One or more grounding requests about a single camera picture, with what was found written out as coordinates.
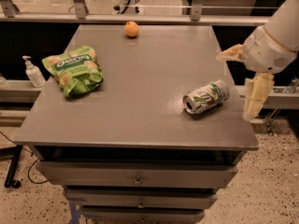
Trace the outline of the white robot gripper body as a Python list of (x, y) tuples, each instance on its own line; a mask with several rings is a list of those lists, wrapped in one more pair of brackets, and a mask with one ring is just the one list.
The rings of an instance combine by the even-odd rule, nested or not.
[(243, 60), (248, 70), (277, 74), (298, 54), (298, 34), (280, 30), (277, 34), (258, 26), (243, 44)]

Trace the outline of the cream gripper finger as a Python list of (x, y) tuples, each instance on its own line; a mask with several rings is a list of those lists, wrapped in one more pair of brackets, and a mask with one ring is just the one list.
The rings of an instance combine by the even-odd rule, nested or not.
[(274, 84), (274, 76), (268, 73), (257, 73), (253, 79), (245, 79), (244, 120), (253, 120), (259, 115)]
[(241, 44), (234, 45), (227, 50), (220, 52), (216, 59), (218, 61), (243, 61), (243, 46)]

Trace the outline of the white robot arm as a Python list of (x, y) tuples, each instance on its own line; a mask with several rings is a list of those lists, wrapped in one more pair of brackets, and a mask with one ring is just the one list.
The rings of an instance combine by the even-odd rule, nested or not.
[(269, 21), (255, 28), (243, 44), (220, 52), (218, 61), (238, 61), (255, 73), (245, 81), (243, 119), (252, 120), (262, 110), (275, 81), (298, 55), (299, 0), (286, 0)]

